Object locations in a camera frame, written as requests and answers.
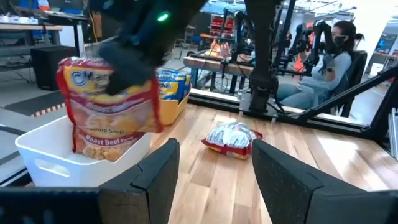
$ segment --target monitor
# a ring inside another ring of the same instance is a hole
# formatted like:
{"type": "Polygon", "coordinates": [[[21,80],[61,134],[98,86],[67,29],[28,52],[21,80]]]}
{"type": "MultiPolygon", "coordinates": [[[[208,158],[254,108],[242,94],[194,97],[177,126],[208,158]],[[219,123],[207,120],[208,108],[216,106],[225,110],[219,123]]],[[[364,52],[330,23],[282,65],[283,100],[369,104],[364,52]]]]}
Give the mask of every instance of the monitor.
{"type": "Polygon", "coordinates": [[[84,3],[82,0],[48,0],[50,8],[57,7],[62,9],[83,10],[84,3]]]}

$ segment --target ramen package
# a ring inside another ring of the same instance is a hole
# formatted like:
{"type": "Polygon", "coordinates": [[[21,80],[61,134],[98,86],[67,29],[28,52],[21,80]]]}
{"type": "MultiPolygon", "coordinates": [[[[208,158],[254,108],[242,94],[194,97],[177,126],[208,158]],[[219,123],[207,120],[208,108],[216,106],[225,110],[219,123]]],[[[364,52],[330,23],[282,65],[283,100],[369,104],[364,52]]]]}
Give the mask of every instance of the ramen package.
{"type": "Polygon", "coordinates": [[[163,100],[182,100],[184,97],[186,76],[173,70],[158,70],[160,97],[163,100]]]}
{"type": "Polygon", "coordinates": [[[262,134],[236,121],[217,126],[201,141],[221,154],[247,159],[251,155],[252,141],[257,138],[262,138],[262,134]]]}
{"type": "Polygon", "coordinates": [[[118,160],[145,132],[161,132],[157,79],[105,93],[112,69],[101,59],[66,58],[57,83],[73,124],[73,152],[118,160]]]}

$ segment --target white plastic bin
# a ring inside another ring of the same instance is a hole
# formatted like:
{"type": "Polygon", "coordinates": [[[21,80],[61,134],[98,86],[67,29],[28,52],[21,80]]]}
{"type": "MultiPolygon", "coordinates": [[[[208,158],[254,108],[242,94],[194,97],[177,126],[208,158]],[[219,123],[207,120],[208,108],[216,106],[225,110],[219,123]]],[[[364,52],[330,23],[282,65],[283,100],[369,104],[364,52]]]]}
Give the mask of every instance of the white plastic bin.
{"type": "Polygon", "coordinates": [[[64,116],[19,136],[15,144],[38,187],[97,187],[137,164],[149,151],[151,133],[116,162],[72,152],[72,124],[64,116]]]}

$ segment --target wooden tabletop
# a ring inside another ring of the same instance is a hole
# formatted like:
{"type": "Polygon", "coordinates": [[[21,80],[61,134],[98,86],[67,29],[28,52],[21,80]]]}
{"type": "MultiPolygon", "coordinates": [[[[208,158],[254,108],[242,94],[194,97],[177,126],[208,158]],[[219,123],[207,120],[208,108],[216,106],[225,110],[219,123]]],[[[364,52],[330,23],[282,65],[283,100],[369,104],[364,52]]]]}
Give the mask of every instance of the wooden tabletop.
{"type": "MultiPolygon", "coordinates": [[[[237,119],[234,113],[188,104],[175,124],[152,139],[152,150],[168,138],[180,143],[169,224],[271,224],[251,160],[218,154],[200,142],[218,124],[237,119]]],[[[254,118],[239,120],[260,131],[269,144],[350,184],[368,191],[398,189],[398,162],[375,142],[254,118]]]]}
{"type": "MultiPolygon", "coordinates": [[[[62,26],[45,26],[47,30],[61,31],[62,26]]],[[[43,30],[42,25],[0,24],[0,30],[43,30]]]]}
{"type": "MultiPolygon", "coordinates": [[[[223,71],[223,65],[221,64],[221,62],[215,60],[205,60],[205,59],[188,56],[184,58],[183,62],[184,65],[189,68],[198,68],[198,69],[203,68],[204,70],[209,70],[214,72],[223,71]]],[[[253,70],[253,68],[249,66],[244,66],[244,65],[237,66],[235,64],[229,64],[225,68],[225,73],[232,75],[241,75],[242,74],[241,69],[245,74],[245,76],[247,77],[250,75],[251,71],[253,70]]]]}

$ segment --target woman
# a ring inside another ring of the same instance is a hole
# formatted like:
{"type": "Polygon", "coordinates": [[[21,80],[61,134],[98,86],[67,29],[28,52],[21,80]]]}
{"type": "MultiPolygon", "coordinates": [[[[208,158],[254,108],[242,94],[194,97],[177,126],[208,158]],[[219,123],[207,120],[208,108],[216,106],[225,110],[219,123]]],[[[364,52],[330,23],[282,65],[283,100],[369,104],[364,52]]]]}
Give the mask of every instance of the woman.
{"type": "Polygon", "coordinates": [[[341,52],[334,58],[326,54],[323,57],[324,69],[314,71],[312,77],[304,77],[298,85],[281,83],[276,97],[282,105],[305,110],[313,106],[315,94],[319,103],[331,97],[351,65],[355,40],[363,37],[356,33],[355,25],[349,21],[337,22],[331,33],[334,42],[337,37],[345,37],[341,52]]]}

